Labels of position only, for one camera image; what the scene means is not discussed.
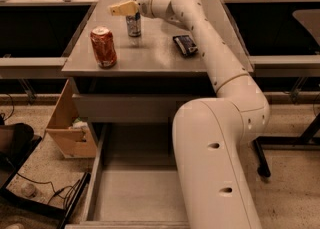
gray tabletop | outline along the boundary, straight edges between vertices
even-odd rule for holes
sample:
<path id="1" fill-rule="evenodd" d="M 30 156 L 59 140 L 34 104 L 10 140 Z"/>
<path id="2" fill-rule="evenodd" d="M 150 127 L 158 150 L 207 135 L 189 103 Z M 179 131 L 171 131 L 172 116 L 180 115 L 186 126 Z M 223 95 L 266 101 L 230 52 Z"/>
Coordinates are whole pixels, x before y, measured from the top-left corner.
<path id="1" fill-rule="evenodd" d="M 199 54 L 184 58 L 175 46 L 175 35 L 191 36 L 180 23 L 170 24 L 162 19 L 141 18 L 142 35 L 129 37 L 124 16 L 111 16 L 108 6 L 121 0 L 99 0 L 62 73 L 65 76 L 145 76 L 165 74 L 204 74 L 205 66 Z M 246 68 L 250 67 L 247 56 L 231 26 L 220 0 L 202 0 L 205 13 L 227 45 Z M 102 69 L 95 61 L 90 32 L 104 25 L 113 33 L 117 63 Z"/>

red soda can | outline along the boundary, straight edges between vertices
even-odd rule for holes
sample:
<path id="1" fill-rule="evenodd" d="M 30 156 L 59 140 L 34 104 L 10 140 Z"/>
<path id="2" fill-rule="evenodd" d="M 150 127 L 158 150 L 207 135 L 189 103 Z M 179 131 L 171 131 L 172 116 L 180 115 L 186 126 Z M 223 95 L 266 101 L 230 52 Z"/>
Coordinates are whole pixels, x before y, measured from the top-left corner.
<path id="1" fill-rule="evenodd" d="M 102 68 L 113 66 L 117 62 L 112 32 L 105 26 L 97 26 L 90 33 L 94 56 Z"/>

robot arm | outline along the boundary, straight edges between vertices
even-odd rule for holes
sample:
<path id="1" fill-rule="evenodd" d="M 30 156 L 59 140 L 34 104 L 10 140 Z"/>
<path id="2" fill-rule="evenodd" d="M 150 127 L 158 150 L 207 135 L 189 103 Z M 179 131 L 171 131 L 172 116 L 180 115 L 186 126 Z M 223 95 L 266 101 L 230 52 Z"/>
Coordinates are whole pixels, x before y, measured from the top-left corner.
<path id="1" fill-rule="evenodd" d="M 268 102 L 210 24 L 201 0 L 136 0 L 146 17 L 190 30 L 217 98 L 193 100 L 174 118 L 175 156 L 192 229 L 261 228 L 238 149 L 261 135 Z"/>

cardboard box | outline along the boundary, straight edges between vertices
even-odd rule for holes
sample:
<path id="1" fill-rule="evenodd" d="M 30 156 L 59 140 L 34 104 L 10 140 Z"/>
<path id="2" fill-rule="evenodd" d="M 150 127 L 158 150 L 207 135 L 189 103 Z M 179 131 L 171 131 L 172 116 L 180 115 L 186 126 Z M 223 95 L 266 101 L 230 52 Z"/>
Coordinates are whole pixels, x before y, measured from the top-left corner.
<path id="1" fill-rule="evenodd" d="M 89 128 L 72 129 L 78 111 L 72 100 L 72 87 L 67 81 L 46 128 L 65 158 L 94 158 L 96 144 Z"/>

can top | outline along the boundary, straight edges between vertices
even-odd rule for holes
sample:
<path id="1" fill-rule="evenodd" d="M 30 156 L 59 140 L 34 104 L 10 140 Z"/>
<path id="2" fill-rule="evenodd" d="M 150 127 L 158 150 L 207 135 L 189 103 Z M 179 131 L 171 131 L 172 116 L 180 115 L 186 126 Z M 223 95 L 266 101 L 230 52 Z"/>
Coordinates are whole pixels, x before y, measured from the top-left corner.
<path id="1" fill-rule="evenodd" d="M 110 32 L 110 30 L 105 26 L 97 26 L 92 30 L 92 32 L 96 35 L 104 35 Z"/>

